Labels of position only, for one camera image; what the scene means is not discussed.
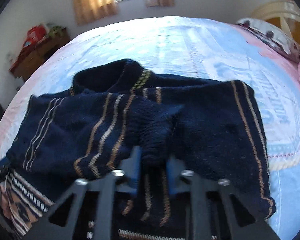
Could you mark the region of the navy patterned knit sweater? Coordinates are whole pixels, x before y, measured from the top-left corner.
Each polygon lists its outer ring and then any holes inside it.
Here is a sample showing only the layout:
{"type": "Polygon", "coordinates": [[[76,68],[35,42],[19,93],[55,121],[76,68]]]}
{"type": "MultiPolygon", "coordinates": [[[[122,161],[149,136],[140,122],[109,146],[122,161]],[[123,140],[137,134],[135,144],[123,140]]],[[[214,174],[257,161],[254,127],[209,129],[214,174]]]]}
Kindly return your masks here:
{"type": "Polygon", "coordinates": [[[228,179],[263,219],[276,211],[267,141],[254,90],[240,80],[156,74],[131,59],[74,75],[59,93],[31,96],[6,153],[4,217],[21,239],[77,178],[100,179],[141,148],[141,195],[117,217],[181,237],[168,195],[171,155],[206,179],[228,179]]]}

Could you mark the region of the brown wooden side table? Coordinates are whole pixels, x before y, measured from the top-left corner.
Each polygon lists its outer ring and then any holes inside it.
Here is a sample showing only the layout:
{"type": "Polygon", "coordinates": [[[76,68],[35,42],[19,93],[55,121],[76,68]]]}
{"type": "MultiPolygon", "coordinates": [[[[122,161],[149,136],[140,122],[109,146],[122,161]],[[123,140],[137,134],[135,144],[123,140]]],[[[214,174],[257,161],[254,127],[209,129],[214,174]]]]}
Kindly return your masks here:
{"type": "Polygon", "coordinates": [[[54,38],[46,35],[35,46],[28,46],[21,50],[16,61],[9,71],[15,77],[20,77],[27,81],[30,76],[45,63],[58,49],[70,42],[67,28],[63,31],[63,36],[54,38]]]}

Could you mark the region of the red bag on table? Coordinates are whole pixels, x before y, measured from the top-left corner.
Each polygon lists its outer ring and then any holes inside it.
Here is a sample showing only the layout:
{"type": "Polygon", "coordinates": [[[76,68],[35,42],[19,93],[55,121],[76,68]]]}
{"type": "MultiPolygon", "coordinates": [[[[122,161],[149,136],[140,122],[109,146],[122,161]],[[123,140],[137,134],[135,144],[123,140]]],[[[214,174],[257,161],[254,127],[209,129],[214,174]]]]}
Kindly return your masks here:
{"type": "Polygon", "coordinates": [[[39,24],[32,27],[26,36],[26,40],[23,43],[23,47],[35,46],[39,41],[41,41],[47,35],[46,28],[44,25],[39,24]]]}

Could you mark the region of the green plant on table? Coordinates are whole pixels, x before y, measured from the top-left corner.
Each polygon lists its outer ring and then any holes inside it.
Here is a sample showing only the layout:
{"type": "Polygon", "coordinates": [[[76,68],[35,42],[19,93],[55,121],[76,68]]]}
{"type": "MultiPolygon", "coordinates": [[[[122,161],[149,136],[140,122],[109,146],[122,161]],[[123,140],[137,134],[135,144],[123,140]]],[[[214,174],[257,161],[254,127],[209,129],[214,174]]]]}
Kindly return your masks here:
{"type": "Polygon", "coordinates": [[[66,27],[56,25],[54,23],[48,23],[46,26],[49,29],[47,35],[51,38],[54,38],[56,36],[63,36],[63,31],[66,29],[66,27]]]}

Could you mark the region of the light blue bed cover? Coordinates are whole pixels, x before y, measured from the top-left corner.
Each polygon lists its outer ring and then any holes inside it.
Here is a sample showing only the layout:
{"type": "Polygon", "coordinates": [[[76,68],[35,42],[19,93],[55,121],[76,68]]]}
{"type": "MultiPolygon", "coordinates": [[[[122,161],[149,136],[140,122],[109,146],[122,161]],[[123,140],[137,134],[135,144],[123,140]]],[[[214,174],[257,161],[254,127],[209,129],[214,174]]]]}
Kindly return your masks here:
{"type": "Polygon", "coordinates": [[[244,81],[253,88],[267,137],[270,225],[281,239],[300,230],[300,83],[296,64],[242,27],[203,18],[144,18],[96,28],[57,50],[24,83],[0,122],[0,159],[31,95],[71,86],[80,70],[129,58],[158,74],[244,81]]]}

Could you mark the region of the left beige window curtain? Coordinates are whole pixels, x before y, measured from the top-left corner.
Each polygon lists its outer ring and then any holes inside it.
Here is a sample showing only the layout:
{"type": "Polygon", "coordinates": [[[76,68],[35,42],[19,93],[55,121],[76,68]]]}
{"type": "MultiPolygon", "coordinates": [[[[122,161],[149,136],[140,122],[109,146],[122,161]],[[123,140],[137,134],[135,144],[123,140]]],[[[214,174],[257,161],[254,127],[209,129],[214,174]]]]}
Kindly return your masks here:
{"type": "Polygon", "coordinates": [[[78,25],[85,25],[96,20],[117,14],[115,0],[72,0],[75,19],[78,25]]]}

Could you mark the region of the white patterned pillow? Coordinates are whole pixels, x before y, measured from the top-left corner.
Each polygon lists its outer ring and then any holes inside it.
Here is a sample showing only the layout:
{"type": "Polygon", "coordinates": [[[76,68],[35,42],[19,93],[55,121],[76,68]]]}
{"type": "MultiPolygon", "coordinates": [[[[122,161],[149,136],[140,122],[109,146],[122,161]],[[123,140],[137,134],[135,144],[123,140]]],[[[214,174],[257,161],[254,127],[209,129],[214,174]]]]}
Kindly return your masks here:
{"type": "Polygon", "coordinates": [[[242,18],[237,25],[248,30],[267,45],[277,48],[287,55],[298,55],[296,42],[275,25],[255,18],[242,18]]]}

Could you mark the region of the cream wooden headboard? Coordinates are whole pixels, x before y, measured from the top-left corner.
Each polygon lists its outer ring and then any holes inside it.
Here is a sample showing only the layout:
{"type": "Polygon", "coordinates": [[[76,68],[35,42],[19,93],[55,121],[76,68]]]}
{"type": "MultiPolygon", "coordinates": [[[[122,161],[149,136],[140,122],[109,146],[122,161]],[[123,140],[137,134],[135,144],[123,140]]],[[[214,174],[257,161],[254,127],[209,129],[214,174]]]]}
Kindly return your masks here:
{"type": "Polygon", "coordinates": [[[255,9],[251,13],[251,18],[275,25],[300,45],[300,8],[294,1],[268,2],[255,9]]]}

